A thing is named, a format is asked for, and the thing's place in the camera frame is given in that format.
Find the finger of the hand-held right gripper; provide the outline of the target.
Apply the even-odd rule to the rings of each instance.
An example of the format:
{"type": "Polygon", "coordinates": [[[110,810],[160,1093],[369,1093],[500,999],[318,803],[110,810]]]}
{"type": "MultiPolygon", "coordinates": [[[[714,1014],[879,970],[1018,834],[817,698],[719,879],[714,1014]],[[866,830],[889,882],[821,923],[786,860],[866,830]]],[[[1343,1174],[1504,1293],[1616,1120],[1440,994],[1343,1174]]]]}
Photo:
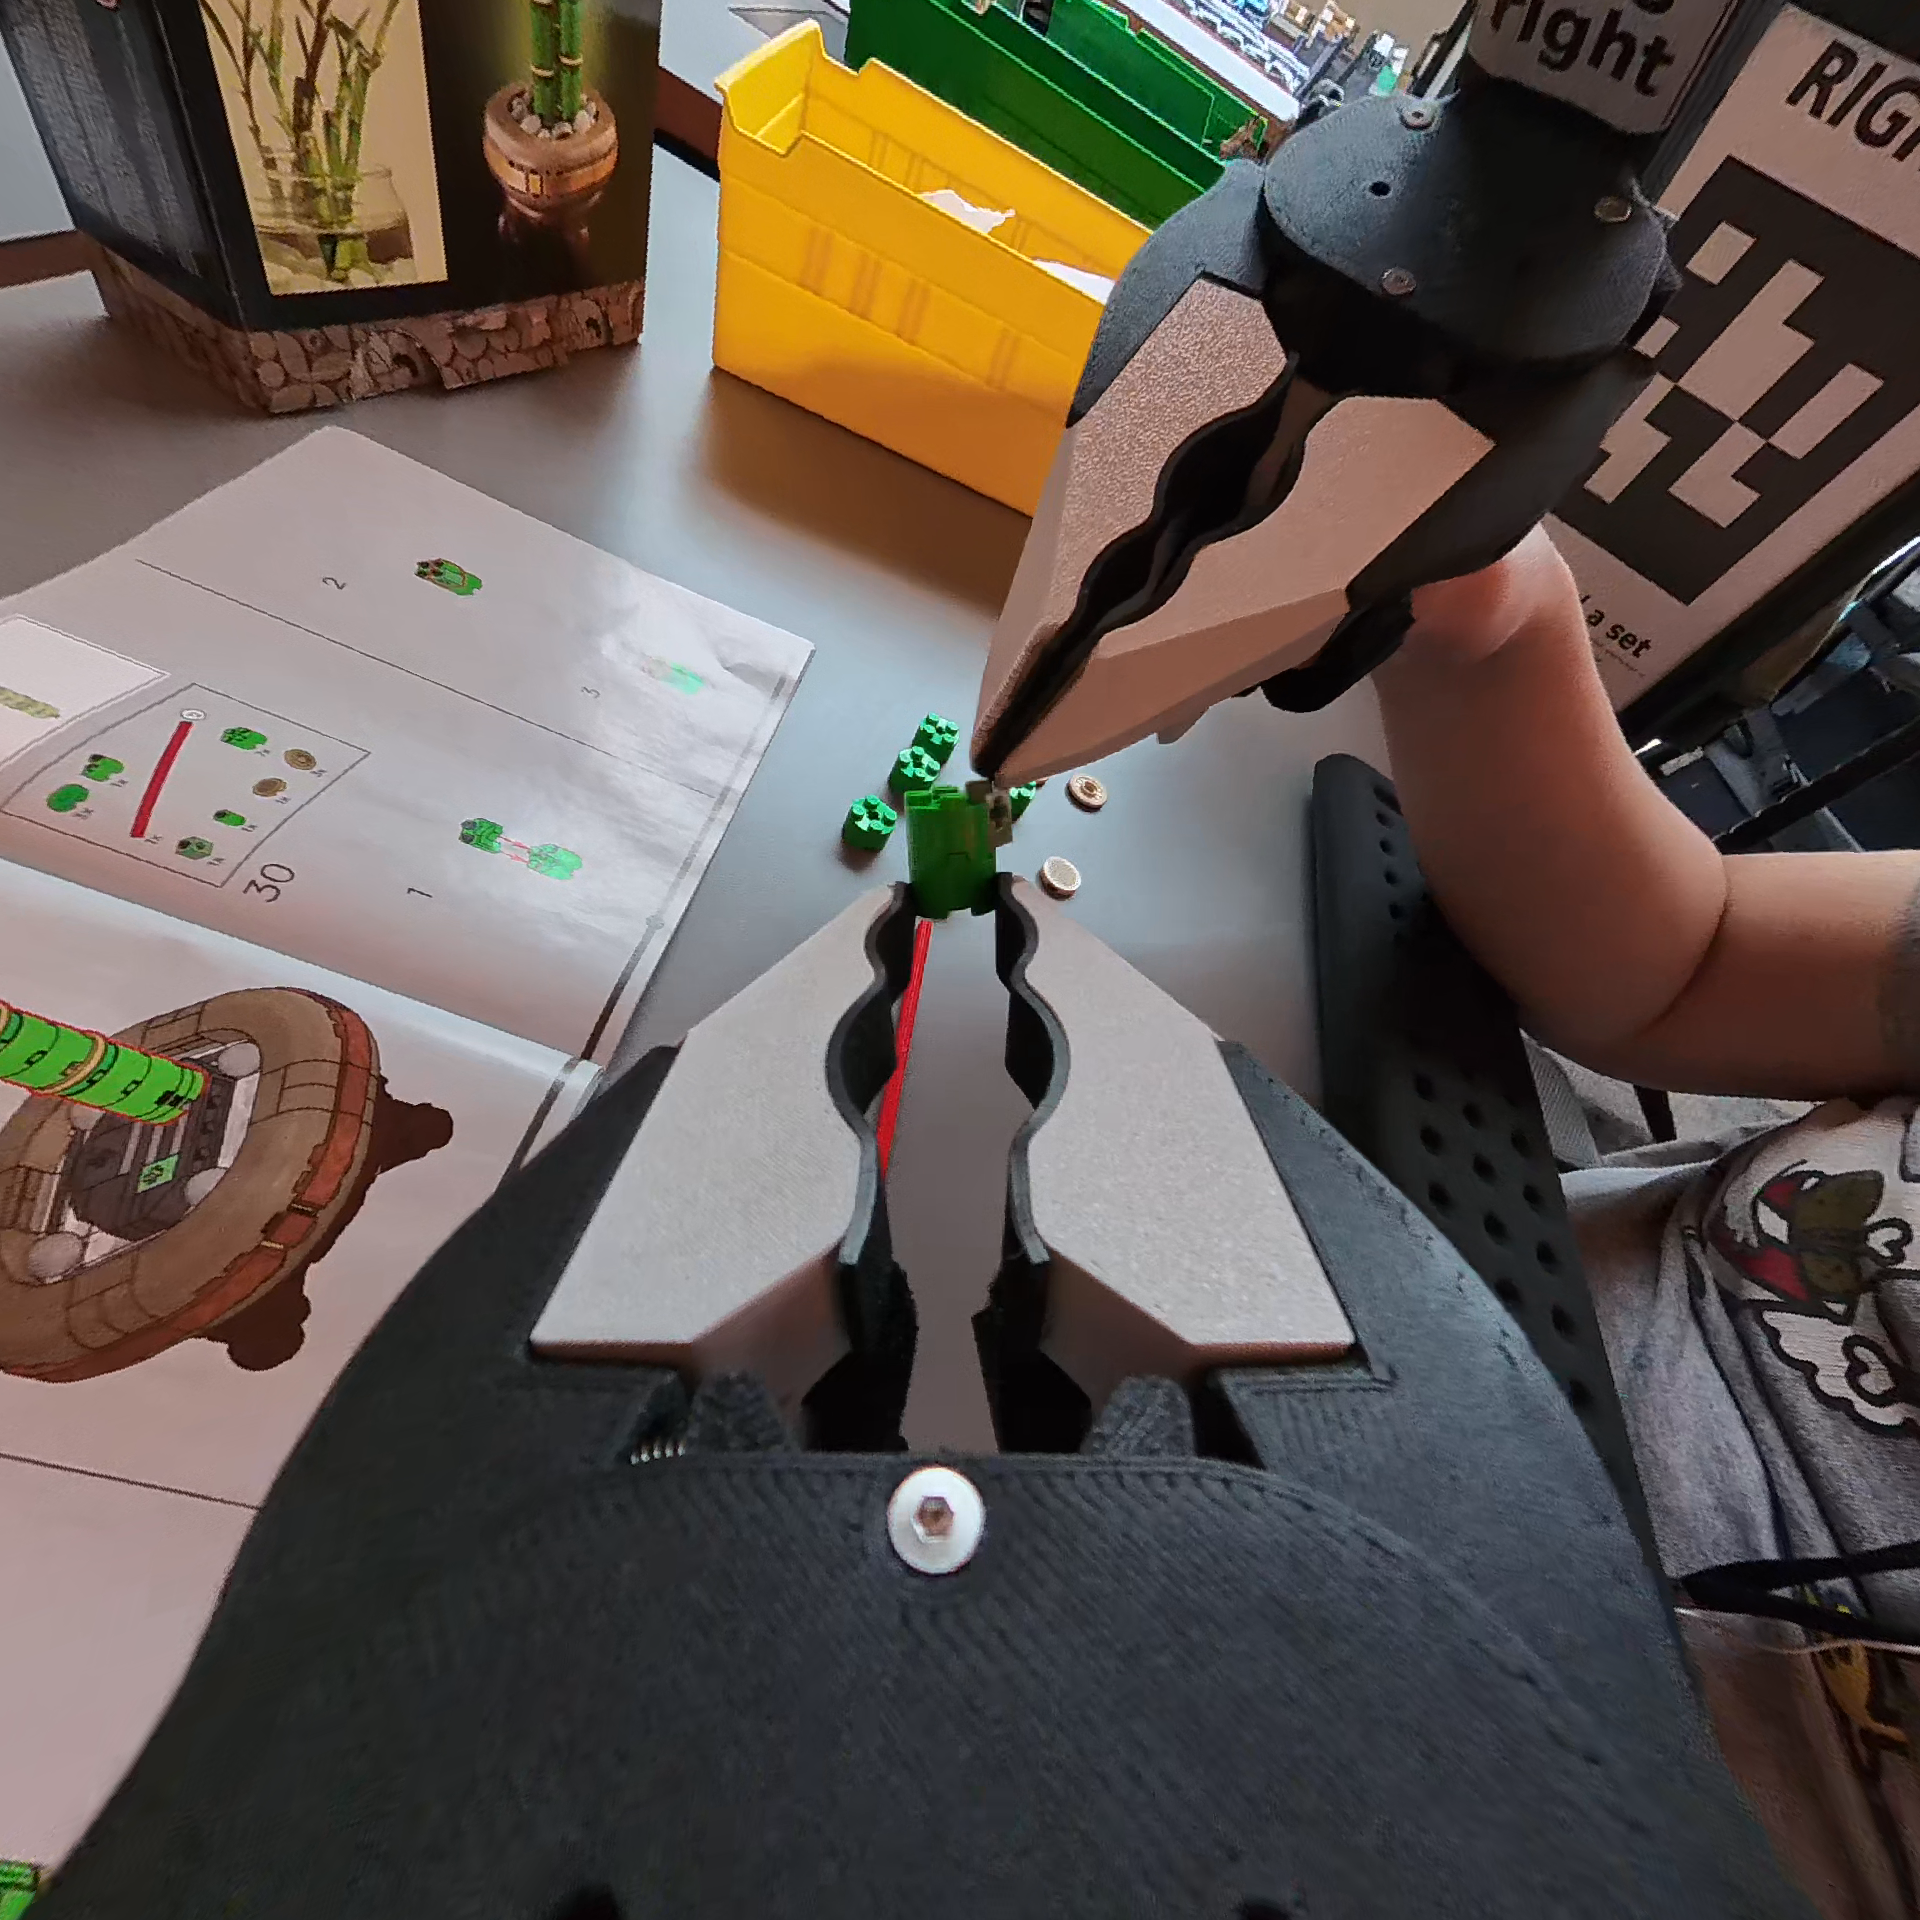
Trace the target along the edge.
{"type": "Polygon", "coordinates": [[[1312,660],[1456,532],[1412,538],[1497,444],[1440,400],[1265,392],[1197,430],[997,723],[997,781],[1069,773],[1312,660]]]}
{"type": "Polygon", "coordinates": [[[1261,299],[1200,278],[1062,432],[991,634],[970,738],[977,775],[991,768],[991,725],[1037,671],[1092,564],[1146,526],[1173,454],[1197,430],[1258,403],[1285,365],[1261,299]]]}

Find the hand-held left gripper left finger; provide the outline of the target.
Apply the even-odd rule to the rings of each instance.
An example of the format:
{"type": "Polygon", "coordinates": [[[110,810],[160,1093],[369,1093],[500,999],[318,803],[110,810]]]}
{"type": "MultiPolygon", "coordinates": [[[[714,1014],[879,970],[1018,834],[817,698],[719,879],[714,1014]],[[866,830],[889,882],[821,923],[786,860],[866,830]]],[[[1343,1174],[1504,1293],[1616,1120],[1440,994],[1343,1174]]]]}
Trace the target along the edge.
{"type": "Polygon", "coordinates": [[[914,904],[878,887],[695,1024],[583,1226],[538,1356],[749,1374],[816,1450],[893,1451],[914,1300],[876,1111],[914,904]]]}

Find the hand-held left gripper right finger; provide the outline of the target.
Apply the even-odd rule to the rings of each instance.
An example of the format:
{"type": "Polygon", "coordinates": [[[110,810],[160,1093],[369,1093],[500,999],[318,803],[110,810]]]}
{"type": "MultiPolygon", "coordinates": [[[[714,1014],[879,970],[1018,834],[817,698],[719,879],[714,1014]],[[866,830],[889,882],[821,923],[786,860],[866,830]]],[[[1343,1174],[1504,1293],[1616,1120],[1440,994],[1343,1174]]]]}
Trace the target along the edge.
{"type": "Polygon", "coordinates": [[[1134,1379],[1356,1356],[1234,1046],[1028,879],[997,882],[994,963],[1031,1108],[980,1312],[998,1450],[1080,1450],[1134,1379]]]}

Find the cluster of green round bricks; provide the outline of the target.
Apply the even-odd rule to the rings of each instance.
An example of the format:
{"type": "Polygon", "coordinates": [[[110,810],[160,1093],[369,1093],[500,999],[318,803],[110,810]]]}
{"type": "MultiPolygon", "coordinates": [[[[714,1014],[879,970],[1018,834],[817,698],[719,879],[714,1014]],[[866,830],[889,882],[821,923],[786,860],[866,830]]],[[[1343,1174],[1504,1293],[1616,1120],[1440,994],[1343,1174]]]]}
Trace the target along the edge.
{"type": "MultiPolygon", "coordinates": [[[[845,848],[866,852],[887,845],[898,832],[905,836],[903,811],[906,794],[932,784],[967,786],[969,781],[946,780],[959,742],[962,730],[953,718],[942,711],[925,711],[918,718],[911,738],[906,738],[901,751],[892,758],[879,791],[858,796],[847,805],[840,826],[845,848]]],[[[1037,780],[1009,786],[1018,786],[1028,796],[1015,830],[1045,784],[1045,780],[1037,780]]]]}

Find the green toy brick stack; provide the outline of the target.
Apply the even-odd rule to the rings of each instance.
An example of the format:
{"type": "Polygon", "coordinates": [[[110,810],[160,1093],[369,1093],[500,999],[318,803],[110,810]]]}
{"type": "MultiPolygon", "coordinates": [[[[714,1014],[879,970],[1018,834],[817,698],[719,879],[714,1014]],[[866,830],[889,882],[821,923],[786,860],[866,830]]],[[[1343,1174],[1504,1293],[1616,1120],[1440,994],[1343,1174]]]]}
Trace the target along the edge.
{"type": "Polygon", "coordinates": [[[984,914],[997,898],[991,805],[980,784],[932,784],[903,799],[906,882],[925,920],[984,914]]]}

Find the person's right forearm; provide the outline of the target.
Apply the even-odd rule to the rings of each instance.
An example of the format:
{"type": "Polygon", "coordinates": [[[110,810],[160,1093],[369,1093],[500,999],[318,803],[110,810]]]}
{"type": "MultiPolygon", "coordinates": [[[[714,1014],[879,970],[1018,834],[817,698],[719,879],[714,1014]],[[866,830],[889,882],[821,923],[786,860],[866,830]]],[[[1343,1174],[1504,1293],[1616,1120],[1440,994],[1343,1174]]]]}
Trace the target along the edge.
{"type": "Polygon", "coordinates": [[[1671,1093],[1917,1090],[1917,855],[1724,855],[1641,770],[1543,526],[1412,594],[1374,674],[1456,936],[1575,1062],[1671,1093]]]}

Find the red toy rod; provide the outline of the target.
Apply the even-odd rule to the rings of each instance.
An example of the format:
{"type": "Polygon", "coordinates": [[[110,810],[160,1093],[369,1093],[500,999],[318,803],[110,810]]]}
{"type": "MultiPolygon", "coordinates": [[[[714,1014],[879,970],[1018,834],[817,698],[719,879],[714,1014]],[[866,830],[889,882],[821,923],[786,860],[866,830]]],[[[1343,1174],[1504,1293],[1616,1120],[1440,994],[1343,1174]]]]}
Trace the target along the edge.
{"type": "Polygon", "coordinates": [[[909,1055],[914,1050],[918,1012],[921,1012],[921,994],[924,994],[924,979],[928,966],[928,949],[930,949],[930,932],[932,923],[928,918],[917,920],[914,947],[909,956],[909,974],[895,1007],[895,1064],[887,1079],[887,1085],[879,1098],[879,1108],[876,1118],[876,1146],[878,1146],[878,1167],[884,1174],[892,1165],[893,1146],[895,1146],[895,1126],[898,1114],[905,1093],[905,1076],[909,1068],[909,1055]]]}

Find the yellow plastic bin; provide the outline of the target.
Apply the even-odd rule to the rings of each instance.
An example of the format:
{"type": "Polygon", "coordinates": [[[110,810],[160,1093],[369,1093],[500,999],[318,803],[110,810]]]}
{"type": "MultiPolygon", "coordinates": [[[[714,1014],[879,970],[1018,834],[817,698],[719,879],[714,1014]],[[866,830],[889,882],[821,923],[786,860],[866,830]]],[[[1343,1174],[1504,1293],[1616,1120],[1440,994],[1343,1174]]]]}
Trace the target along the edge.
{"type": "Polygon", "coordinates": [[[712,363],[1031,515],[1146,228],[814,23],[714,84],[712,363]]]}

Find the black perforated chair back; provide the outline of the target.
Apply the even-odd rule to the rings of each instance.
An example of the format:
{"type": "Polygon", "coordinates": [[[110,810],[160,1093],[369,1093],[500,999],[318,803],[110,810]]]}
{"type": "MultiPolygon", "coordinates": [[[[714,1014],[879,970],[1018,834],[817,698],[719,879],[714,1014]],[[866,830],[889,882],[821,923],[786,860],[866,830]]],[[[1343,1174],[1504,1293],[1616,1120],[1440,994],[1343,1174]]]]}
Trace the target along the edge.
{"type": "Polygon", "coordinates": [[[1396,789],[1372,764],[1313,764],[1306,867],[1324,1115],[1497,1296],[1658,1572],[1517,1012],[1433,903],[1396,789]]]}

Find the black framed marker sign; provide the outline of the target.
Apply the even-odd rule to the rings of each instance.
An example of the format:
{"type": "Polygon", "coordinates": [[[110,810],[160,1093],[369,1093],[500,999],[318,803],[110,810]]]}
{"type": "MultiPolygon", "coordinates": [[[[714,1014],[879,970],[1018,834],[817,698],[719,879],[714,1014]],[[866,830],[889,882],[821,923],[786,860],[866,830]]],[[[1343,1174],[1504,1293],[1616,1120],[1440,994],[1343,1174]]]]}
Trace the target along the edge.
{"type": "Polygon", "coordinates": [[[1546,527],[1614,709],[1914,478],[1914,5],[1777,5],[1662,184],[1652,376],[1546,527]]]}

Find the green plastic bin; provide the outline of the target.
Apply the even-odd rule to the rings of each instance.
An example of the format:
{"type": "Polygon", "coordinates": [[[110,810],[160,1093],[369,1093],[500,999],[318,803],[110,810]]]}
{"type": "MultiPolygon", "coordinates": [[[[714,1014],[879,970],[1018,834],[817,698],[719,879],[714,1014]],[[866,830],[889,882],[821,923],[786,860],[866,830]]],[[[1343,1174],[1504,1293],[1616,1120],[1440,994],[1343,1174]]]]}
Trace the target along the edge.
{"type": "Polygon", "coordinates": [[[845,64],[882,62],[1153,228],[1281,122],[1096,3],[853,3],[845,64]]]}

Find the building instruction booklet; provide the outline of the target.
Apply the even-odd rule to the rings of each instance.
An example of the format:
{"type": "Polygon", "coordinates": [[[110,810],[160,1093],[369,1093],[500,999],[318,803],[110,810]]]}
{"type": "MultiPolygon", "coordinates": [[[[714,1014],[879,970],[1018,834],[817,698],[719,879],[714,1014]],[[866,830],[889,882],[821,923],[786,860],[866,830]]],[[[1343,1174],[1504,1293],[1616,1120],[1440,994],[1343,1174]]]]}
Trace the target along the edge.
{"type": "Polygon", "coordinates": [[[337,427],[4,596],[4,1879],[585,1103],[807,660],[337,427]]]}

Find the grey printed t-shirt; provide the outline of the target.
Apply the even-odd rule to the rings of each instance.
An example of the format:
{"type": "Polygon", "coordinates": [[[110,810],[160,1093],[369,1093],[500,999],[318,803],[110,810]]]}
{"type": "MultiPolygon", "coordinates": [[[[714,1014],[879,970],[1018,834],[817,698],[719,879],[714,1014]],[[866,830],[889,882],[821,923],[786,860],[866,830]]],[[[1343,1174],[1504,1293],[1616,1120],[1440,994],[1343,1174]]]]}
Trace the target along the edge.
{"type": "MultiPolygon", "coordinates": [[[[1854,1566],[1917,1533],[1914,1095],[1636,1090],[1526,1046],[1658,1560],[1854,1566]]],[[[1721,1752],[1824,1915],[1917,1915],[1914,1568],[1799,1580],[1830,1635],[1677,1592],[1721,1752]]]]}

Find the black toy set box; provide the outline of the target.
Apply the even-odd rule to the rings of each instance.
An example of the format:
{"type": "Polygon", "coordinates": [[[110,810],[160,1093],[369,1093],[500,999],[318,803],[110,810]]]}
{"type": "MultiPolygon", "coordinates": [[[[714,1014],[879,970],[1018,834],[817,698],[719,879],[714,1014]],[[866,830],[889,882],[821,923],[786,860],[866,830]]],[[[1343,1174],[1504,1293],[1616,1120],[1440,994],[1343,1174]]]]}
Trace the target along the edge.
{"type": "Polygon", "coordinates": [[[114,320],[262,415],[633,344],[653,3],[4,3],[114,320]]]}

